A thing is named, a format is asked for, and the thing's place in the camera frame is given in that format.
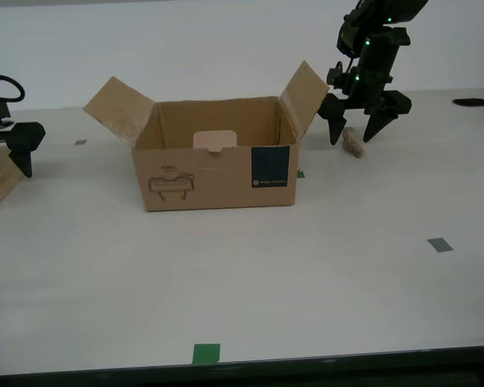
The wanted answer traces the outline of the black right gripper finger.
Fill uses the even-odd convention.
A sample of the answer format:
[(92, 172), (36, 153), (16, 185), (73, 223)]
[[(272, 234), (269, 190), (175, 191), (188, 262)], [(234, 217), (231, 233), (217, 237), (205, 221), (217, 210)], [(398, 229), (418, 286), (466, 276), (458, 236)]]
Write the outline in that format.
[(328, 122), (331, 145), (336, 145), (345, 128), (344, 112), (344, 101), (334, 94), (327, 94), (318, 109), (318, 115)]
[(384, 91), (378, 99), (378, 104), (366, 107), (364, 113), (369, 116), (363, 140), (368, 143), (382, 129), (396, 120), (400, 115), (408, 114), (411, 110), (411, 99), (393, 90)]

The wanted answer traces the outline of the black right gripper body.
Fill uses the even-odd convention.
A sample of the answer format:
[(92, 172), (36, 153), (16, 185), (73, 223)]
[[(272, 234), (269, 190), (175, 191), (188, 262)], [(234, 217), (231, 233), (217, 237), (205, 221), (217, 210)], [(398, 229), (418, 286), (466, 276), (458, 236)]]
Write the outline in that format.
[(346, 110), (364, 110), (366, 107), (378, 104), (387, 84), (393, 78), (388, 73), (353, 66), (344, 71), (342, 64), (329, 70), (329, 85), (339, 89), (346, 99), (343, 99)]

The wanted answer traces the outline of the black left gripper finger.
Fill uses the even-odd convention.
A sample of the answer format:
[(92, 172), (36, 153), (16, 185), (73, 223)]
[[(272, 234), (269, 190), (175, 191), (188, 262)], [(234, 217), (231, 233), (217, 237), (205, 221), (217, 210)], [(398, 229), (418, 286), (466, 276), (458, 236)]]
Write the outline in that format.
[(17, 123), (6, 133), (9, 157), (27, 178), (32, 177), (31, 154), (45, 137), (44, 127), (38, 122)]

